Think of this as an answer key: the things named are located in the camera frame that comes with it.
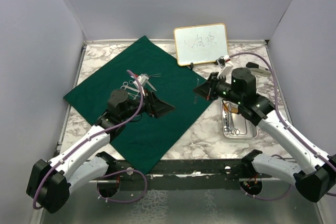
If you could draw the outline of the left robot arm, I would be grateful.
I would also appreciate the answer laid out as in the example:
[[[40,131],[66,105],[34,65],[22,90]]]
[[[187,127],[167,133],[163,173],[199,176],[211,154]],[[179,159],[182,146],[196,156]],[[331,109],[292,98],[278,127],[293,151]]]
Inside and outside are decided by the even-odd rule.
[[[40,159],[33,165],[26,189],[33,199],[33,208],[44,208],[53,214],[66,203],[71,193],[88,181],[98,177],[112,178],[116,166],[108,158],[103,155],[90,161],[88,158],[113,141],[137,115],[146,113],[159,118],[174,109],[144,88],[136,100],[130,99],[125,90],[113,90],[107,109],[84,137],[49,161]]]

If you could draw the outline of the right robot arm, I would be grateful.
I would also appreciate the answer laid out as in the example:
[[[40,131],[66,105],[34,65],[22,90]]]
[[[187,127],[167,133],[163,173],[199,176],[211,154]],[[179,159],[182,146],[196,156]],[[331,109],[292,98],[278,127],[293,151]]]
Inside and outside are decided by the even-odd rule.
[[[257,93],[256,78],[247,68],[232,71],[231,82],[212,72],[194,92],[205,100],[222,98],[237,105],[238,114],[269,134],[295,160],[287,162],[253,150],[241,160],[246,177],[266,174],[296,187],[307,200],[318,202],[335,186],[335,156],[322,151],[304,137],[275,105]]]

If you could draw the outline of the steel hemostat clamp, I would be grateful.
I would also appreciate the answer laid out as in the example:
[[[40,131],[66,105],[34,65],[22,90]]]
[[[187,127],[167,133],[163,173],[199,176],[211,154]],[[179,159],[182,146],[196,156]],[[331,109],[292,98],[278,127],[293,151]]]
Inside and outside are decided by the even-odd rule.
[[[227,133],[230,135],[238,135],[240,133],[240,130],[234,127],[233,122],[233,113],[228,113],[227,115]]]

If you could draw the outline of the orange strip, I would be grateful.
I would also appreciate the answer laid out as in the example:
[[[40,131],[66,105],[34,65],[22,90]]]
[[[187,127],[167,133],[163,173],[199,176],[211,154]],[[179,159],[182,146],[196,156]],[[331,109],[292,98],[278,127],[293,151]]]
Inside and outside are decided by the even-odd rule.
[[[238,114],[238,108],[233,106],[229,102],[224,102],[223,103],[223,110],[228,113],[233,113],[233,114]]]

